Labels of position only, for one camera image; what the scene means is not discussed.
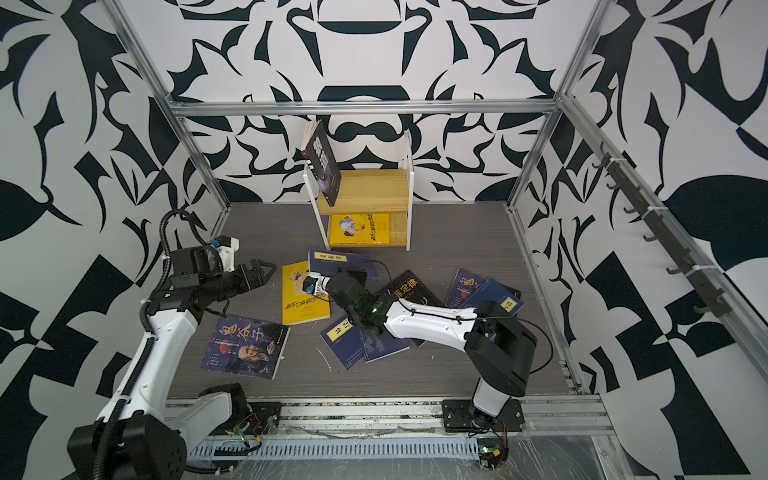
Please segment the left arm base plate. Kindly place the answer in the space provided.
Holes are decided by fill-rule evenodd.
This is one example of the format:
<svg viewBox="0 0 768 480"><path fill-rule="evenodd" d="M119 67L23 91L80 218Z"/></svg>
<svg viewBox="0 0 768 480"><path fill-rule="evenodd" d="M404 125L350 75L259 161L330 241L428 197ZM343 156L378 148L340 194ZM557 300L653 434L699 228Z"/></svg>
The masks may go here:
<svg viewBox="0 0 768 480"><path fill-rule="evenodd" d="M231 421L216 427L212 435L234 435L243 433L246 436L266 434L279 426L283 404L278 401L250 402L244 413L236 413Z"/></svg>

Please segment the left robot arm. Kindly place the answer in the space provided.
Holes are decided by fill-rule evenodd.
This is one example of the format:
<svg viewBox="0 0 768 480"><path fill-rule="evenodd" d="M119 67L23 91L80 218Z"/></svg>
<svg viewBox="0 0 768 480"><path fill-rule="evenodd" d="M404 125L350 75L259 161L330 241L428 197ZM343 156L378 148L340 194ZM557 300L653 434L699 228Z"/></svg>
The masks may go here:
<svg viewBox="0 0 768 480"><path fill-rule="evenodd" d="M163 275L140 309L142 343L124 379L90 425L76 428L67 452L80 479L179 479L187 456L217 429L251 414L243 388L231 383L204 390L174 418L165 406L182 354L206 310L264 286L276 265L253 259L235 264L235 240L165 254Z"/></svg>

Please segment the yellow cartoon cover book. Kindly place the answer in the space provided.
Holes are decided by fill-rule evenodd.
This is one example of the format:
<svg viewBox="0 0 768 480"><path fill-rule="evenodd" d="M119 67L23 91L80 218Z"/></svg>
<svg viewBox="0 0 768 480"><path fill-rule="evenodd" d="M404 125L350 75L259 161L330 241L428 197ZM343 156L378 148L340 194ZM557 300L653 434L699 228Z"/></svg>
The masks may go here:
<svg viewBox="0 0 768 480"><path fill-rule="evenodd" d="M317 298L302 289L308 272L307 261L282 267L282 323L286 326L325 320L331 316L326 297Z"/></svg>

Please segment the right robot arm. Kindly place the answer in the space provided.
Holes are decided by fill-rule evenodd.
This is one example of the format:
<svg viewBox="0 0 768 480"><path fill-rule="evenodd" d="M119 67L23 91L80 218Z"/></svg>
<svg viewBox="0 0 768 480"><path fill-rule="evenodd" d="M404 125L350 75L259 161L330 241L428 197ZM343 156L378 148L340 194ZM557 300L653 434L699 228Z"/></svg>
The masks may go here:
<svg viewBox="0 0 768 480"><path fill-rule="evenodd" d="M376 337L423 340L464 352L479 374L468 413L488 429L513 398L526 394L536 336L502 306L450 309L414 303L395 294L373 294L363 271L325 276L312 272L304 290L326 295L350 323Z"/></svg>

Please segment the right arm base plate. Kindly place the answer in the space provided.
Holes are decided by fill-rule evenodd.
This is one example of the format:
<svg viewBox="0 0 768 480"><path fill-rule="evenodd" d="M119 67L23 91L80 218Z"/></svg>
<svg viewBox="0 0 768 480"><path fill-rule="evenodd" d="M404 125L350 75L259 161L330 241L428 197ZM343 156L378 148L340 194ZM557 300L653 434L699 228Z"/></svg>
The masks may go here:
<svg viewBox="0 0 768 480"><path fill-rule="evenodd" d="M471 400L443 400L441 402L443 428L449 433L486 433L490 430L521 432L525 423L521 403L508 400L500 414L491 417L476 409Z"/></svg>

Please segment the purple Guiguzi portrait book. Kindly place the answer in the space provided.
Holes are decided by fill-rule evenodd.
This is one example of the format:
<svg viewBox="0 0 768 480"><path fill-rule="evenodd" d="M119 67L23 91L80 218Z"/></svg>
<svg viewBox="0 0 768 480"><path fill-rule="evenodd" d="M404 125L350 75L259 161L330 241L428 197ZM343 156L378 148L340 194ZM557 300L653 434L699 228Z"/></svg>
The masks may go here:
<svg viewBox="0 0 768 480"><path fill-rule="evenodd" d="M291 328L279 323L221 316L207 342L200 369L273 380Z"/></svg>

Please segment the navy book with figures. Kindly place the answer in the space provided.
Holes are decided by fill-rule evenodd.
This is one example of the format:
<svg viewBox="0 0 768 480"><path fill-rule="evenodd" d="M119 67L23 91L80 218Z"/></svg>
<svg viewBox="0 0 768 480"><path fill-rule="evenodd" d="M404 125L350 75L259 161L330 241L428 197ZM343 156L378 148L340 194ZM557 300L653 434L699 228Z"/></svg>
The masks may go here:
<svg viewBox="0 0 768 480"><path fill-rule="evenodd" d="M410 342L407 339L376 337L369 335L363 329L359 329L358 333L362 342L366 363L390 357L410 348Z"/></svg>
<svg viewBox="0 0 768 480"><path fill-rule="evenodd" d="M365 272L367 278L374 282L380 280L373 260L360 254L310 250L308 265L311 272L324 276L331 276L342 270L353 270Z"/></svg>

